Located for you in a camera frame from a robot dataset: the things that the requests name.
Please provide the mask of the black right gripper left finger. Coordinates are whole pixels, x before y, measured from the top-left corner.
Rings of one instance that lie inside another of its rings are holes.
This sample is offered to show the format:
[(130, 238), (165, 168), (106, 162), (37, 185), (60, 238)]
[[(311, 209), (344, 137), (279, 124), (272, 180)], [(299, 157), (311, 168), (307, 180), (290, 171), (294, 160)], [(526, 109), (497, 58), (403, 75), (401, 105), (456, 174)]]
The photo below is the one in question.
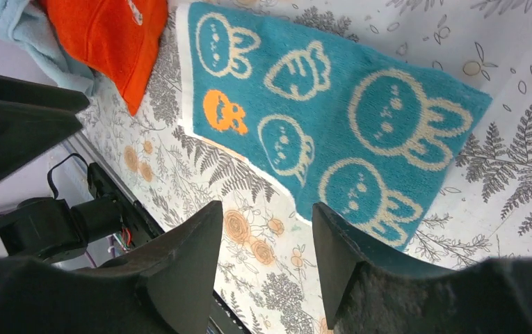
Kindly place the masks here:
[(205, 333), (223, 231), (214, 200), (96, 269), (0, 258), (0, 333)]

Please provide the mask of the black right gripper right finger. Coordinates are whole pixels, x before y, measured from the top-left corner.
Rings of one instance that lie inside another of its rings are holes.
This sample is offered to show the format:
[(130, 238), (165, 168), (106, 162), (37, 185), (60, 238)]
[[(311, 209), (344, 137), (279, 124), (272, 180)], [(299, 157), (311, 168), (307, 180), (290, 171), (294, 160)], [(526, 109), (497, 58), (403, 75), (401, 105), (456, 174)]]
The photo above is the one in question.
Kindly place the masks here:
[(532, 257), (445, 269), (357, 230), (322, 202), (312, 229), (335, 333), (532, 333)]

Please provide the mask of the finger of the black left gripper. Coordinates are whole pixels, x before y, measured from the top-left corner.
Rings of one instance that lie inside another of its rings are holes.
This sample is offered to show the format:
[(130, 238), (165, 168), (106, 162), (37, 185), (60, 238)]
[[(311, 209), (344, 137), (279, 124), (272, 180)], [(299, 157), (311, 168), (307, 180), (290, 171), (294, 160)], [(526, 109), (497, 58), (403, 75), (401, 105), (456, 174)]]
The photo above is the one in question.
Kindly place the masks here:
[(0, 101), (0, 181), (82, 128), (84, 98), (39, 106)]
[(60, 109), (77, 113), (90, 105), (81, 92), (0, 75), (0, 102)]

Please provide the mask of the teal bunny pattern towel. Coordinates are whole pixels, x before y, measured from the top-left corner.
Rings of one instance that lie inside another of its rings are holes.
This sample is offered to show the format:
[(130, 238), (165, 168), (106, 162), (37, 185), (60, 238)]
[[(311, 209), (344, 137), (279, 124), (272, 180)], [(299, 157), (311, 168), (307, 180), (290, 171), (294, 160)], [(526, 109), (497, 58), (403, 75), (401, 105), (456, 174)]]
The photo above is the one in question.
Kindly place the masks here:
[(204, 2), (176, 12), (182, 127), (403, 250), (491, 104), (451, 75), (345, 38)]

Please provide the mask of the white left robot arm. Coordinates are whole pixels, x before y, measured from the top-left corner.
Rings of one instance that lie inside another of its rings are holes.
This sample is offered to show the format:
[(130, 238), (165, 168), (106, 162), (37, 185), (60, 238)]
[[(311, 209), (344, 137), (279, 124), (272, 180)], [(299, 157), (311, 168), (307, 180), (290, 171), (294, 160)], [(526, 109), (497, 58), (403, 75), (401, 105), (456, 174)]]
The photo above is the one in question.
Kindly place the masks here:
[[(76, 134), (77, 113), (88, 105), (78, 91), (0, 75), (0, 182)], [(123, 228), (125, 209), (115, 193), (70, 206), (59, 198), (52, 173), (47, 183), (50, 196), (25, 200), (0, 217), (0, 239), (10, 256), (61, 262)]]

